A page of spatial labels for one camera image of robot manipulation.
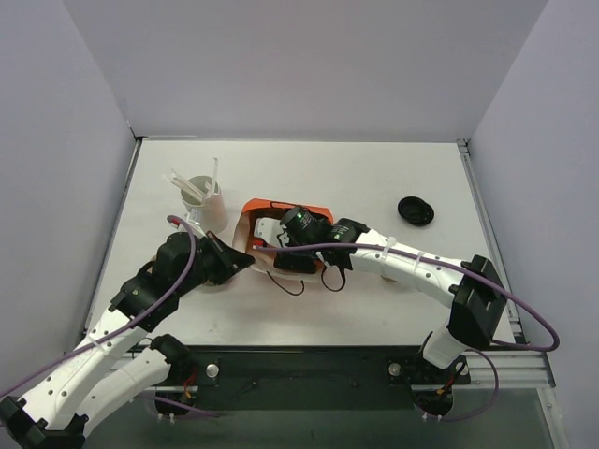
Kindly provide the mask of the orange paper bag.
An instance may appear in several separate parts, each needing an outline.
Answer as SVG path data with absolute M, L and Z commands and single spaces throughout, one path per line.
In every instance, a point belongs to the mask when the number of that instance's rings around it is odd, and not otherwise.
M 307 282 L 318 280 L 323 273 L 324 264 L 316 256 L 309 254 L 268 253 L 258 249 L 281 249 L 294 245 L 280 221 L 295 207 L 295 203 L 252 198 L 241 210 L 232 240 L 235 250 L 255 259 L 250 269 L 266 275 L 292 297 L 301 296 Z

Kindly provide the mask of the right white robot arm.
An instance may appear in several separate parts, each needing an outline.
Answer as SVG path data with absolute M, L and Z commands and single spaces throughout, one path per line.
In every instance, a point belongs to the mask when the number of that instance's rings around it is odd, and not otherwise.
M 417 375 L 434 382 L 468 349 L 489 349 L 504 314 L 506 299 L 497 271 L 487 258 L 446 258 L 400 244 L 354 220 L 335 224 L 297 206 L 280 227 L 289 237 L 283 253 L 299 253 L 336 267 L 377 274 L 401 282 L 449 309 L 445 322 L 425 339 L 416 356 Z

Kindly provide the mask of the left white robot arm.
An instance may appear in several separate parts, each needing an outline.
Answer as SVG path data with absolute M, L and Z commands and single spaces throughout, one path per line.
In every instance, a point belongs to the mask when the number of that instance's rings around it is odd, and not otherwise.
M 95 426 L 144 389 L 182 383 L 190 351 L 169 334 L 154 337 L 122 368 L 112 367 L 178 309 L 181 297 L 204 283 L 222 285 L 254 262 L 212 233 L 170 235 L 121 286 L 73 356 L 22 396 L 2 399 L 7 434 L 22 448 L 80 448 Z

